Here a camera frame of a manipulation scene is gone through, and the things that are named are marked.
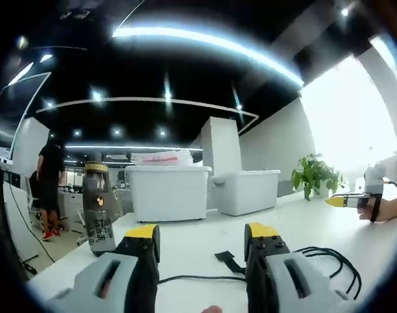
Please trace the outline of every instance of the white plastic storage box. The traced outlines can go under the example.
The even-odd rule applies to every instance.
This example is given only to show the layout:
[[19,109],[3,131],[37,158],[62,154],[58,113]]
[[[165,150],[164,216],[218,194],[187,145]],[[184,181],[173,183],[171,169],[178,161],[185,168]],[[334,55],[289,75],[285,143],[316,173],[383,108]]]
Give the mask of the white plastic storage box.
[[240,171],[212,177],[215,207],[227,215],[243,215],[276,205],[280,170]]
[[206,166],[127,166],[137,220],[205,218],[210,171]]

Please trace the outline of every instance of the bottle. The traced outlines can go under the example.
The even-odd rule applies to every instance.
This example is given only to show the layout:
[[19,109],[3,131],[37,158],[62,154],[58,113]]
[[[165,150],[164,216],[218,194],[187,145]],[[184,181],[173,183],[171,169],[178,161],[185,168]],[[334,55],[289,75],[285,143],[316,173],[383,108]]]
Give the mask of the bottle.
[[83,214],[88,243],[95,256],[115,250],[112,216],[115,198],[108,178],[108,167],[87,162],[83,178]]

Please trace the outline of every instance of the black pants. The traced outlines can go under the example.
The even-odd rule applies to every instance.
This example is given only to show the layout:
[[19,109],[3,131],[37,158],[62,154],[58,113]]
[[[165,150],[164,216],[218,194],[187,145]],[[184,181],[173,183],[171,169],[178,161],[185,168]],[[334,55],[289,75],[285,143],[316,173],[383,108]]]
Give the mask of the black pants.
[[56,211],[59,218],[59,204],[57,197],[58,179],[47,179],[41,177],[39,180],[40,187],[40,208],[45,209],[48,214]]

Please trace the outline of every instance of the ceiling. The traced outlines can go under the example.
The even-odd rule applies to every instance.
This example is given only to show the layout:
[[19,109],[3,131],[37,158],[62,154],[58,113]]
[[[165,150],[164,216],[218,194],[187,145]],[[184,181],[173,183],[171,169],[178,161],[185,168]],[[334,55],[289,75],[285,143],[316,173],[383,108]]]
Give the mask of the ceiling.
[[[342,18],[345,1],[334,2],[59,1],[43,18],[23,26],[29,45],[8,55],[0,87],[34,62],[28,76],[43,72],[51,76],[28,116],[45,124],[54,136],[73,143],[189,147],[210,116],[235,119],[239,130],[254,118],[174,99],[230,109],[240,104],[243,111],[259,116],[249,131],[297,98],[301,86],[251,57],[212,44],[161,36],[113,38],[127,15],[137,7],[121,27],[186,29],[238,42],[307,84],[347,54],[364,51],[374,33],[361,10],[354,8]],[[46,54],[53,57],[39,63]],[[166,89],[171,103],[164,100]],[[101,102],[92,101],[94,92],[101,94]],[[115,97],[137,99],[113,101]],[[44,110],[47,103],[84,99],[90,102]],[[121,132],[117,137],[115,127]],[[75,130],[80,136],[75,137]],[[83,159],[85,153],[74,156]]]

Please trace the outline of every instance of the black shirt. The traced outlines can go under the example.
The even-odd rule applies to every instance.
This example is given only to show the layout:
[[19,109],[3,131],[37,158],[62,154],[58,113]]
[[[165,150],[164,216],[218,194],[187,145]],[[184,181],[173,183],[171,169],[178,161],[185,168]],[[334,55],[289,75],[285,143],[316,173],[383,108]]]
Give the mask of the black shirt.
[[39,155],[43,156],[43,163],[39,177],[41,179],[56,179],[59,181],[59,172],[64,171],[63,151],[58,145],[48,143]]

